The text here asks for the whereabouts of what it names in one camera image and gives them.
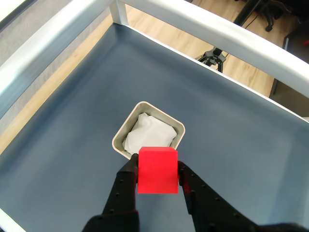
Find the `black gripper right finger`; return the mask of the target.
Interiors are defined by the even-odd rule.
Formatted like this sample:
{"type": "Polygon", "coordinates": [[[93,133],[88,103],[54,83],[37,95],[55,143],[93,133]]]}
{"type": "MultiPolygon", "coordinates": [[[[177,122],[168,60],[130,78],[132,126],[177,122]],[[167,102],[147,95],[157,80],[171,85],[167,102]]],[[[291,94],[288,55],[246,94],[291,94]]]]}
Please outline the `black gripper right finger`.
{"type": "Polygon", "coordinates": [[[186,164],[178,161],[178,179],[196,232],[307,232],[295,223],[258,225],[236,210],[186,164]]]}

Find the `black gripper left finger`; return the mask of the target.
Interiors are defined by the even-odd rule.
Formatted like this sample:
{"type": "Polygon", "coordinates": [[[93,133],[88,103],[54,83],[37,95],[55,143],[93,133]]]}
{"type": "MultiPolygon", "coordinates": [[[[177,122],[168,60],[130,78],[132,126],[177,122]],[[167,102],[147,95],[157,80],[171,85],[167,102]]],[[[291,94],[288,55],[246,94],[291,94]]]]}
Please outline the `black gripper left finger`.
{"type": "Polygon", "coordinates": [[[138,232],[139,213],[136,210],[138,154],[117,172],[112,190],[100,215],[90,218],[84,232],[138,232]]]}

